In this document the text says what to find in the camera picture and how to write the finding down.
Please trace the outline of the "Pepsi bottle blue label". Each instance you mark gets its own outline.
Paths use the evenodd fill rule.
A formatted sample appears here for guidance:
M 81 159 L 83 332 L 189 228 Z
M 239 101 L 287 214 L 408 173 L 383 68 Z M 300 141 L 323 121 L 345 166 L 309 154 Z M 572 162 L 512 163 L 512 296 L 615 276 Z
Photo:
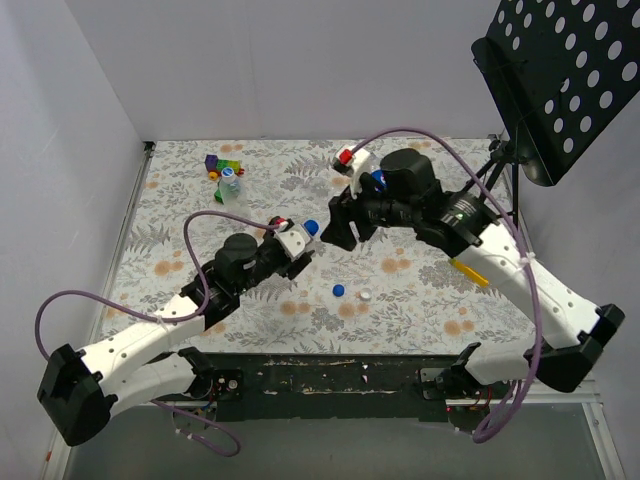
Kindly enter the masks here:
M 387 189 L 384 174 L 381 170 L 375 170 L 371 173 L 373 189 L 377 193 L 384 193 Z

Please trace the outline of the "white bottle cap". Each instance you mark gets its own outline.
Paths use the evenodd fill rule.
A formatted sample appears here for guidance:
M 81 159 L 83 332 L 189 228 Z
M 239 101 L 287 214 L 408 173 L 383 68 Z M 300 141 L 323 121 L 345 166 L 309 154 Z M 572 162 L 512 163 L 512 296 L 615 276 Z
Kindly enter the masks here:
M 369 289 L 362 289 L 359 292 L 359 296 L 363 301 L 370 301 L 372 299 L 372 292 Z

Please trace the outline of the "clear unlabelled plastic bottle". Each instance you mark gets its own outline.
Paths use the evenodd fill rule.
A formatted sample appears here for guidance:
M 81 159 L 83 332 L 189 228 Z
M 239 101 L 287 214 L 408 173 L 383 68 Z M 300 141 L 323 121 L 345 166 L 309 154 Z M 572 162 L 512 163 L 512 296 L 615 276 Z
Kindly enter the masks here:
M 221 192 L 226 210 L 234 215 L 249 218 L 250 209 L 247 200 L 247 191 L 241 179 L 235 174 L 233 178 L 223 178 L 221 176 Z

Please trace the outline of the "Pocari Sweat labelled bottle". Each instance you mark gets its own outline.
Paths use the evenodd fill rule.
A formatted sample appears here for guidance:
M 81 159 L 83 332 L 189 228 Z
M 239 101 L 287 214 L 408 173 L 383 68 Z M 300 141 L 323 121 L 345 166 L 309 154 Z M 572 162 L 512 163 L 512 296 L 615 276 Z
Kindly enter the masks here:
M 319 235 L 319 231 L 320 231 L 320 225 L 319 225 L 319 231 L 317 232 L 317 234 L 315 236 L 310 236 L 307 231 L 304 228 L 305 233 L 307 234 L 308 240 L 306 241 L 306 247 L 305 247 L 305 252 L 309 255 L 309 256 L 313 256 L 316 254 L 316 250 L 317 250 L 317 239 L 318 239 L 318 235 Z

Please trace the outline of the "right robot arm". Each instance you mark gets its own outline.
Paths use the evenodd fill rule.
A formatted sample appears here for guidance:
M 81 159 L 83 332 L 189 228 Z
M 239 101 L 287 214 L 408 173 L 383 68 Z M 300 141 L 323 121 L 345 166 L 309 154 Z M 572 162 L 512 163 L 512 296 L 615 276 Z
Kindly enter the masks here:
M 534 258 L 524 258 L 505 223 L 467 191 L 443 190 L 431 160 L 411 148 L 386 155 L 380 168 L 365 150 L 346 146 L 333 168 L 350 184 L 328 204 L 321 235 L 346 251 L 380 227 L 409 228 L 417 240 L 444 252 L 476 284 L 497 289 L 530 320 L 541 321 L 541 340 L 491 349 L 479 342 L 435 378 L 439 389 L 475 397 L 499 381 L 529 373 L 562 393 L 573 392 L 591 372 L 624 320 L 613 304 L 581 297 Z

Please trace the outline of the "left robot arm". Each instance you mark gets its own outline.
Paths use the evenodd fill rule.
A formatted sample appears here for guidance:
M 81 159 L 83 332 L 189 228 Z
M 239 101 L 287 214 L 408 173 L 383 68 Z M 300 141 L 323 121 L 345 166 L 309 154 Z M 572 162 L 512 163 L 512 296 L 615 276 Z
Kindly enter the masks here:
M 300 227 L 269 232 L 258 242 L 233 234 L 196 277 L 149 321 L 79 350 L 54 350 L 37 399 L 65 443 L 95 437 L 116 415 L 166 395 L 205 398 L 215 368 L 194 347 L 174 345 L 210 329 L 240 306 L 246 291 L 277 274 L 295 278 L 312 260 L 313 239 Z

